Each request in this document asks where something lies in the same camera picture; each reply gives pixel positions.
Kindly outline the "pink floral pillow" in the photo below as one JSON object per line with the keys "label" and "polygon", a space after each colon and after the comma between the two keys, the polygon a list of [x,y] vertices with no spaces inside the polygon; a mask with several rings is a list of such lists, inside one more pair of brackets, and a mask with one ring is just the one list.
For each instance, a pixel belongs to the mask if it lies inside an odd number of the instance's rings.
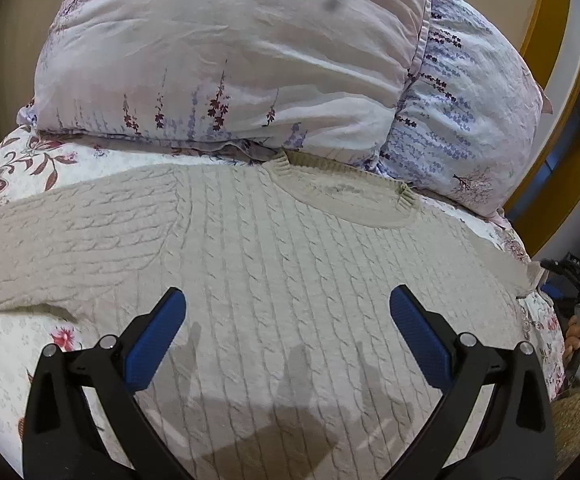
{"label": "pink floral pillow", "polygon": [[465,0],[63,0],[18,123],[304,152],[491,218],[551,109]]}

